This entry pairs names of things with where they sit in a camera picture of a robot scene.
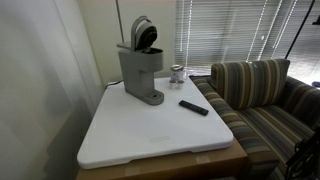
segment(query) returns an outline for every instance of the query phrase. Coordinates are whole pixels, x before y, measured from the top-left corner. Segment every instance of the remote control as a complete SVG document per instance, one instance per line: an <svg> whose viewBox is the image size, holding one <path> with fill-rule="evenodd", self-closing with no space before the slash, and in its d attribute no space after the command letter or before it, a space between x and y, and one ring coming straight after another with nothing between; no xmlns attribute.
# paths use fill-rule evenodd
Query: remote control
<svg viewBox="0 0 320 180"><path fill-rule="evenodd" d="M187 101L184 101L184 100L180 101L179 105L183 106L185 108L188 108L188 109L190 109L190 110L192 110L194 112L197 112L197 113L199 113L201 115L204 115L204 116L206 116L209 113L208 110L203 109L203 108L201 108L201 107L199 107L197 105L191 104L191 103L189 103Z"/></svg>

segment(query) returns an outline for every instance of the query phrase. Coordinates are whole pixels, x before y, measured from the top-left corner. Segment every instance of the couch armrest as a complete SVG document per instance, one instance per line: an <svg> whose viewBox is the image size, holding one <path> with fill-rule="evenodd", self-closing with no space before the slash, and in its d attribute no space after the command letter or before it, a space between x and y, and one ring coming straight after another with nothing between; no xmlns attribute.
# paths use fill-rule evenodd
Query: couch armrest
<svg viewBox="0 0 320 180"><path fill-rule="evenodd" d="M320 90L288 76L278 104L311 129L320 125Z"/></svg>
<svg viewBox="0 0 320 180"><path fill-rule="evenodd" d="M244 179L265 179L279 163L273 151L220 97L208 83L207 77L191 77L201 93L232 131L234 137L248 154L249 162L244 168Z"/></svg>

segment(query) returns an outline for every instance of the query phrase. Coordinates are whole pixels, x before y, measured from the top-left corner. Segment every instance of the window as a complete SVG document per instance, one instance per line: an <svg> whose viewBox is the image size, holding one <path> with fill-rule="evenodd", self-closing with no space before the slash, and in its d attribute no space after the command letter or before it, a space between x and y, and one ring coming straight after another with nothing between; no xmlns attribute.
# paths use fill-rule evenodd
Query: window
<svg viewBox="0 0 320 180"><path fill-rule="evenodd" d="M175 63L184 65L188 74L210 74L214 62L284 58L311 1L177 0L176 3ZM320 26L311 24L317 20L319 9L320 3L316 2L288 57L289 71L304 62L308 71L316 72L320 46L317 49L314 43L320 40ZM312 41L313 36L319 38L317 42Z"/></svg>

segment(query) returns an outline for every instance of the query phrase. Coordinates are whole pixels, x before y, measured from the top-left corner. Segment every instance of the wooden table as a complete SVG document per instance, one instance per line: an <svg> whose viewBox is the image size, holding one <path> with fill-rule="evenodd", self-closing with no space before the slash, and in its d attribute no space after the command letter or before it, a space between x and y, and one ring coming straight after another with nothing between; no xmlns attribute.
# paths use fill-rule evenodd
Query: wooden table
<svg viewBox="0 0 320 180"><path fill-rule="evenodd" d="M77 180L162 180L238 177L247 154L236 139L226 149L179 153L134 160L128 164L80 169Z"/></svg>

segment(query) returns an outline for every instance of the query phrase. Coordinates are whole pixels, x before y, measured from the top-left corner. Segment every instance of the couch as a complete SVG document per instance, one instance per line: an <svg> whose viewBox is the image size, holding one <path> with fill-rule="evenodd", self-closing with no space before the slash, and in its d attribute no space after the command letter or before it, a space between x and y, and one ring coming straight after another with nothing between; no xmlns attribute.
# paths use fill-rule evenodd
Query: couch
<svg viewBox="0 0 320 180"><path fill-rule="evenodd" d="M287 76L289 64L215 63L190 77L248 154L244 179L283 179L295 144L320 124L320 91Z"/></svg>

